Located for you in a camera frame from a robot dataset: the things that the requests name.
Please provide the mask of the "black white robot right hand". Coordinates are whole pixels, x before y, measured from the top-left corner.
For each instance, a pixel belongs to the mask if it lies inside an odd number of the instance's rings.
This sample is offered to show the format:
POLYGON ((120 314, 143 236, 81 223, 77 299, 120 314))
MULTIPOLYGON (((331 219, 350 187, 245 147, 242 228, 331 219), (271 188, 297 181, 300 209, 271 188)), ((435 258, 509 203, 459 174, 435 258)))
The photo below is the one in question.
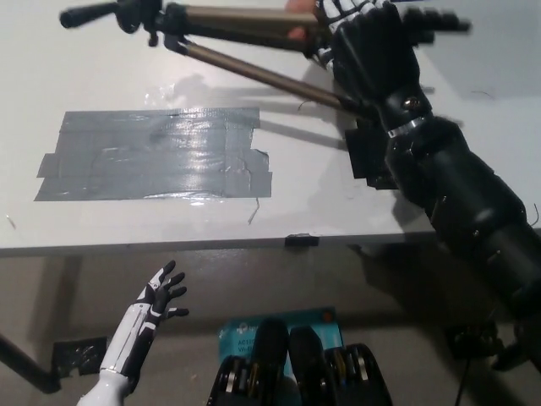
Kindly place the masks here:
POLYGON ((331 32, 314 58, 357 103, 374 108, 391 138, 422 125, 432 107, 409 34, 389 1, 317 1, 331 32))

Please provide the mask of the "person bare hand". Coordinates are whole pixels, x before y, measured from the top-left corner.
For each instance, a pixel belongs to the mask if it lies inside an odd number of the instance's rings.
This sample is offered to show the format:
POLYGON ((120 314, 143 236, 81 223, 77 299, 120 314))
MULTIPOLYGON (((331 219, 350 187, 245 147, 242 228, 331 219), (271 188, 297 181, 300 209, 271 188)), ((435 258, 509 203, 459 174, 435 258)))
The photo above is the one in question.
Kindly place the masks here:
MULTIPOLYGON (((285 5, 285 10, 288 13, 313 13, 315 8, 315 0, 288 0, 285 5)), ((303 40, 306 37, 306 29, 303 27, 296 27, 291 29, 288 33, 288 37, 293 40, 303 40)))

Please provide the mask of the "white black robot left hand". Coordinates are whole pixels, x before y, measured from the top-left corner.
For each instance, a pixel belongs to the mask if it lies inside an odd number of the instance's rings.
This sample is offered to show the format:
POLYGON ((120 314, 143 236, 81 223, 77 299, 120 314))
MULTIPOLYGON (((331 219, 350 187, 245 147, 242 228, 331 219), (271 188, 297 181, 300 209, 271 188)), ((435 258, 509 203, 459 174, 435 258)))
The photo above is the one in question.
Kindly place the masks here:
POLYGON ((173 317, 184 317, 189 310, 171 307, 173 299, 183 296, 185 274, 172 275, 175 261, 164 265, 143 287, 137 299, 127 308, 113 334, 101 362, 103 370, 127 377, 139 376, 141 367, 154 341, 158 326, 173 317))

